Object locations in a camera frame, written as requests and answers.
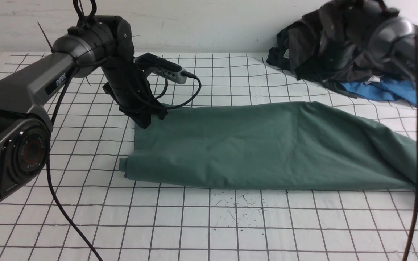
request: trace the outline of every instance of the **black cable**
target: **black cable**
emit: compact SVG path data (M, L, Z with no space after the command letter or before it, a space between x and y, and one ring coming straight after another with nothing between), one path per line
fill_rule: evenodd
M415 88L417 93L417 169L416 169L416 178L415 178L415 200L413 204L413 215L410 223L409 234L407 236L406 249L404 250L404 256L402 261L407 261L407 258L410 253L410 247L413 240L413 233L415 232L415 225L417 223L418 217L418 34L415 36Z
M69 87L70 81L72 81L73 77L76 75L76 73L80 70L79 67L77 67L74 72L72 73L71 76L68 77L67 81L65 82L65 85L61 91L61 94L59 95L59 99L56 103L56 107L54 108L53 111L53 116L51 117L51 122L53 123L54 126L54 122L56 121L56 118L58 116L58 112L62 103L62 99L65 96L65 93L67 91L67 88ZM51 150L51 143L48 142L48 152ZM56 192L54 191L54 187L53 187L53 182L51 180L51 162L50 162L50 157L49 157L49 153L48 156L46 158L46 178L48 179L48 187L49 187L49 191L51 192L51 195L53 196L53 200L55 201L56 205L58 206L59 210L62 212L63 216L65 217L65 219L69 222L69 224L77 231L77 233L81 236L81 238L85 241L85 243L89 246L89 248L91 249L91 251L93 251L93 253L95 254L96 258L98 258L99 261L103 261L103 259L101 258L101 256L98 254L98 252L96 251L96 249L94 248L94 246L90 243L90 241L88 241L88 239L86 238L86 236L81 232L81 230L76 226L76 224L72 221L72 219L69 217L69 215L65 212L65 210L63 209L61 203L58 200L58 197L56 196Z
M163 73L163 76L164 76L164 79L167 81L167 76L165 75L165 73ZM181 108L181 107L183 107L183 106L185 106L186 104L188 104L188 103L190 103L192 100L194 100L194 98L196 98L196 96L199 94L199 92L201 91L201 89L202 89L202 83L201 83L201 80L199 80L199 78L196 76L196 75L194 75L194 74L192 74L192 73L189 73L189 72L187 72L187 71L182 71L181 72L181 76L186 76L186 77L188 77L188 78L191 78L191 79L195 79L196 81L198 81L198 83L199 83L199 88L198 88L198 90L186 101L186 102L184 102L184 103L182 103L182 104L180 104L180 105L177 105L177 106L171 106L171 107L159 107L159 106L156 106L156 105L154 105L154 104L151 104L151 103L149 103L148 101L145 101L143 98L141 98L137 93L136 93L136 91L135 90L131 90L131 94L135 97L135 98L137 98L139 101L141 101L142 103L144 103L145 105L147 105L147 106L149 106L149 107L151 107L151 108L154 108L154 109L161 109L161 110L169 110L169 109L179 109L179 108Z

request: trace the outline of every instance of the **black fabric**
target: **black fabric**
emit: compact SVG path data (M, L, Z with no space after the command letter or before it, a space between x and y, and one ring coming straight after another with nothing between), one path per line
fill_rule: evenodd
M348 92L340 83L338 83L337 81L325 81L325 82L321 82L320 83L323 87L325 87L326 89L330 90L330 91L334 91L337 94L342 94L344 96L348 96L350 98L360 98L360 96L358 96L357 94L353 94L351 92Z

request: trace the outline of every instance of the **folded green fabric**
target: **folded green fabric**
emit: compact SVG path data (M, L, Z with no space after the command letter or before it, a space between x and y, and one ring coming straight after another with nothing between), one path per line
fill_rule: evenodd
M215 189L413 189L416 144L320 103L181 108L136 128L120 170Z

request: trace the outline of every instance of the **table surface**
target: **table surface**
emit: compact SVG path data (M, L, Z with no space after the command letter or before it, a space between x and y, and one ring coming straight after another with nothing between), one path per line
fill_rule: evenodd
M45 55L1 54L0 79ZM407 102L351 99L297 81L267 66L266 53L158 55L201 79L191 107L318 101L415 138ZM74 79L63 100L51 165L59 200L104 260L401 260L409 190L209 190L126 179L117 164L133 151L134 123L103 93L101 70L88 81ZM162 91L162 78L149 81ZM161 102L179 104L196 87L171 84ZM418 261L418 224L412 251L409 260ZM45 171L0 204L0 261L7 260L96 260L53 204Z

